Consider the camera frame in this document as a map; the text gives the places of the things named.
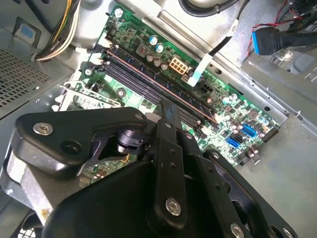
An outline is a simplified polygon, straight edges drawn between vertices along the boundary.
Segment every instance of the blue connector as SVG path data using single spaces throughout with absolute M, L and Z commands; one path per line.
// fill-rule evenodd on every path
M 257 135 L 257 132 L 248 125 L 243 125 L 242 131 L 252 138 Z
M 231 137 L 228 137 L 226 141 L 228 142 L 229 145 L 232 145 L 234 148 L 238 148 L 241 145 L 238 141 L 234 140 Z

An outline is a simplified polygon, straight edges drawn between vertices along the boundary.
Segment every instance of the capacitor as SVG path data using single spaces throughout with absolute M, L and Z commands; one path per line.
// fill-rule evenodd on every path
M 248 156 L 250 158 L 254 157 L 254 152 L 251 149 L 248 149 Z
M 125 91 L 124 88 L 119 88 L 119 89 L 117 89 L 116 94 L 117 94 L 118 98 L 122 99 L 127 95 L 127 92 Z
M 257 116 L 257 120 L 258 120 L 258 122 L 260 122 L 260 123 L 264 123 L 264 122 L 265 122 L 265 118 L 262 117 L 261 115 L 258 115 L 258 116 Z
M 114 10 L 114 16 L 115 16 L 116 18 L 122 17 L 122 16 L 123 16 L 123 10 L 118 7 L 116 10 Z
M 103 173 L 103 170 L 102 170 L 102 169 L 98 169 L 96 175 L 97 175 L 98 177 L 100 177 L 102 173 Z
M 239 121 L 236 122 L 236 126 L 238 130 L 242 130 L 243 128 L 242 124 Z
M 221 97 L 221 101 L 222 101 L 223 104 L 229 104 L 231 100 L 227 96 L 222 96 Z
M 231 99 L 232 99 L 232 101 L 236 101 L 238 99 L 238 95 L 232 94 Z
M 258 153 L 259 153 L 259 150 L 258 150 L 257 146 L 255 146 L 255 145 L 252 145 L 252 146 L 251 146 L 251 150 L 252 150 L 253 153 L 255 153 L 255 154 L 258 154 Z
M 265 125 L 265 126 L 269 125 L 269 121 L 268 120 L 264 120 L 263 125 Z
M 158 38 L 156 36 L 150 36 L 149 43 L 150 45 L 155 46 L 158 43 Z
M 168 64 L 167 63 L 162 63 L 162 65 L 160 66 L 160 68 L 163 70 L 163 71 L 166 71 L 168 70 Z
M 145 103 L 142 103 L 140 106 L 139 106 L 139 110 L 143 113 L 145 113 L 147 109 L 147 105 Z
M 162 64 L 162 61 L 160 60 L 160 58 L 155 58 L 153 63 L 156 67 L 160 67 L 160 65 Z
M 224 114 L 224 117 L 223 117 L 223 120 L 224 120 L 224 121 L 229 121 L 230 119 L 231 119 L 230 114 L 225 113 L 225 114 Z
M 164 46 L 163 46 L 162 44 L 157 44 L 157 45 L 155 46 L 155 51 L 156 51 L 157 53 L 162 53 L 162 52 L 164 51 Z
M 211 103 L 211 102 L 212 102 L 211 98 L 208 97 L 208 96 L 205 97 L 205 101 L 206 101 L 207 103 Z
M 147 55 L 147 62 L 151 63 L 154 60 L 154 54 L 150 53 Z
M 230 126 L 231 126 L 231 128 L 234 129 L 234 130 L 237 129 L 237 125 L 236 125 L 236 123 L 235 123 L 234 121 L 231 121 L 231 122 L 230 122 Z
M 261 129 L 257 129 L 257 134 L 259 135 L 259 138 L 265 137 L 265 134 Z
M 150 113 L 150 112 L 151 112 L 151 107 L 150 107 L 150 106 L 147 106 L 145 111 L 146 111 L 147 113 Z

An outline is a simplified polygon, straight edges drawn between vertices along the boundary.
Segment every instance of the perforated metal panel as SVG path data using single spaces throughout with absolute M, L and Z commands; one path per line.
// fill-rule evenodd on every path
M 0 108 L 13 102 L 30 90 L 51 80 L 4 50 L 0 50 Z

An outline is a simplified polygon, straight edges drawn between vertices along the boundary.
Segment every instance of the black plastic bracket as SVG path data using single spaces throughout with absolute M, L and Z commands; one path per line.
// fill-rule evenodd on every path
M 41 122 L 52 126 L 52 134 L 33 130 Z M 104 131 L 106 144 L 119 131 L 141 131 L 147 124 L 147 118 L 135 108 L 26 114 L 16 121 L 11 147 L 17 157 L 43 172 L 73 178 L 91 157 L 94 133 Z

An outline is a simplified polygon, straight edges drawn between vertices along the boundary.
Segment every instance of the chip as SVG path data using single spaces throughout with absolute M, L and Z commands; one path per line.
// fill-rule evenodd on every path
M 259 113 L 252 109 L 249 113 L 248 113 L 248 116 L 251 120 L 254 120 L 255 118 L 257 118 L 257 116 L 259 115 Z

